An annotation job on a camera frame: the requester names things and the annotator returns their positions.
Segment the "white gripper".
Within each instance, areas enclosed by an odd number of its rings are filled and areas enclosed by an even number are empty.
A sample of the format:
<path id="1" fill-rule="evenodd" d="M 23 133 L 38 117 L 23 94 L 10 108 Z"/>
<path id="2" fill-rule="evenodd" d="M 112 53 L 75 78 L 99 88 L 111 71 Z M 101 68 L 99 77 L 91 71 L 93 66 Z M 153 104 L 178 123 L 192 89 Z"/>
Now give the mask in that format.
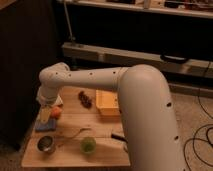
<path id="1" fill-rule="evenodd" d="M 59 95 L 58 89 L 51 89 L 46 87 L 40 87 L 37 92 L 36 100 L 41 106 L 58 106 L 62 104 L 62 99 Z M 49 107 L 42 108 L 40 110 L 40 121 L 47 123 L 51 114 Z"/>

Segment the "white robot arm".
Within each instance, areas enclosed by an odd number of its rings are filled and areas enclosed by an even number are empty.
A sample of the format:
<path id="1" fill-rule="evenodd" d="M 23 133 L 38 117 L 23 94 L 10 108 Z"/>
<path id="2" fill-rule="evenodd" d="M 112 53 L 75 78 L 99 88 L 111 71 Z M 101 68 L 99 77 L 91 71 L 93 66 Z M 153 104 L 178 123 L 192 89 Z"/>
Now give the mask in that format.
<path id="1" fill-rule="evenodd" d="M 170 89 L 157 68 L 140 64 L 72 71 L 61 62 L 42 69 L 39 80 L 42 106 L 53 105 L 64 86 L 116 92 L 132 171 L 185 171 Z"/>

